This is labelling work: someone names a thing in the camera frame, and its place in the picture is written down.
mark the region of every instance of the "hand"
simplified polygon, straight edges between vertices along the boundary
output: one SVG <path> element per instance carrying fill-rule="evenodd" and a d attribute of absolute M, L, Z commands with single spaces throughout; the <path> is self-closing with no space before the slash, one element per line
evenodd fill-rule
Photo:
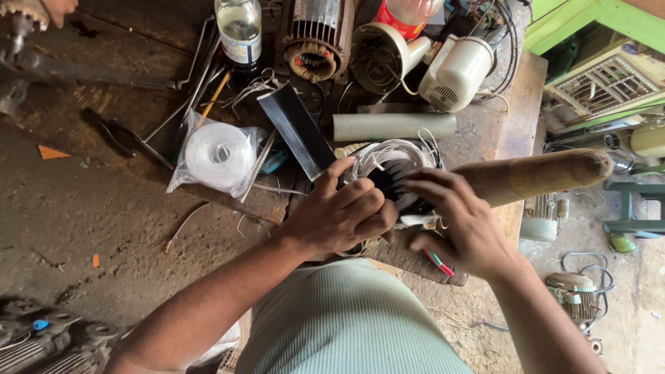
<path fill-rule="evenodd" d="M 450 243 L 435 234 L 420 234 L 414 250 L 432 250 L 445 263 L 452 259 L 467 272 L 487 281 L 519 272 L 526 259 L 511 248 L 489 204 L 475 195 L 464 177 L 437 169 L 407 176 L 405 187 L 436 207 L 448 224 Z"/>
<path fill-rule="evenodd" d="M 273 237 L 295 240 L 312 254 L 339 253 L 390 230 L 399 211 L 371 180 L 361 178 L 337 190 L 337 179 L 354 161 L 333 162 Z"/>
<path fill-rule="evenodd" d="M 65 15 L 74 13 L 78 6 L 78 0 L 41 0 L 46 10 L 49 11 L 51 23 L 61 29 L 65 23 Z"/>

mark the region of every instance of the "dirt on floor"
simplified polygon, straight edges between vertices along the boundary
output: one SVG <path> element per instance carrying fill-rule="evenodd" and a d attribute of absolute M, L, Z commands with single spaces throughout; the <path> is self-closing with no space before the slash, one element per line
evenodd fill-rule
<path fill-rule="evenodd" d="M 0 129 L 0 294 L 30 296 L 91 321 L 133 326 L 171 295 L 262 238 L 255 220 L 220 206 L 202 208 L 166 253 L 184 219 L 205 202 L 164 186 L 123 175 L 75 157 L 42 160 L 36 144 Z M 565 252 L 609 258 L 617 288 L 610 313 L 593 327 L 602 359 L 614 374 L 665 372 L 665 240 L 642 240 L 640 249 L 614 254 L 601 223 L 618 217 L 618 197 L 602 192 L 561 194 L 571 217 L 555 242 L 520 241 L 519 250 L 542 277 L 560 269 Z M 653 215 L 657 207 L 643 206 Z M 94 268 L 93 255 L 100 265 Z M 592 258 L 576 258 L 578 270 Z M 477 325 L 505 324 L 487 284 L 470 277 L 465 287 L 440 285 L 379 264 L 400 278 L 429 308 L 444 335 L 476 373 L 519 373 L 510 334 Z M 596 282 L 599 275 L 591 273 Z"/>

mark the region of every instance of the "bottle label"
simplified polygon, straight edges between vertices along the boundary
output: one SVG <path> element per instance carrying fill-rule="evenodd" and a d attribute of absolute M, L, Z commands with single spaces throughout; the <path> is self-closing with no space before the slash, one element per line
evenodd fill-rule
<path fill-rule="evenodd" d="M 422 28 L 427 23 L 423 22 L 419 25 L 407 25 L 403 22 L 399 22 L 395 16 L 390 14 L 388 6 L 386 5 L 386 0 L 383 0 L 383 2 L 381 2 L 381 6 L 378 8 L 376 22 L 381 22 L 393 26 L 397 31 L 400 32 L 400 34 L 402 34 L 405 39 L 413 39 L 417 37 L 420 33 L 420 30 L 422 30 Z"/>
<path fill-rule="evenodd" d="M 224 53 L 240 64 L 251 64 L 261 56 L 261 35 L 249 41 L 239 41 L 221 34 L 221 45 Z"/>

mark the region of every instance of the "person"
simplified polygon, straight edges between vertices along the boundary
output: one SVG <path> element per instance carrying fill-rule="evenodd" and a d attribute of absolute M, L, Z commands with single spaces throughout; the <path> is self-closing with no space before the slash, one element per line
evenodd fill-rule
<path fill-rule="evenodd" d="M 78 7 L 78 0 L 41 0 L 49 12 L 51 24 L 61 29 L 65 24 L 65 15 L 74 13 Z"/>
<path fill-rule="evenodd" d="M 184 373 L 252 307 L 236 373 L 471 373 L 416 296 L 364 258 L 305 266 L 387 232 L 398 218 L 371 180 L 336 189 L 342 158 L 267 241 L 195 281 L 152 312 L 112 353 L 106 374 Z M 405 183 L 448 223 L 451 246 L 428 248 L 494 291 L 525 373 L 605 373 L 489 204 L 461 177 L 424 169 Z"/>

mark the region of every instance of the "red plastic bottle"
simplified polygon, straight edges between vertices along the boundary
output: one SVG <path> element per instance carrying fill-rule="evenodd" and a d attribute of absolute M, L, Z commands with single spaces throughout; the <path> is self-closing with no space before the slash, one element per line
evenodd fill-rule
<path fill-rule="evenodd" d="M 383 0 L 376 22 L 393 26 L 402 36 L 418 36 L 427 21 L 441 9 L 445 0 Z"/>

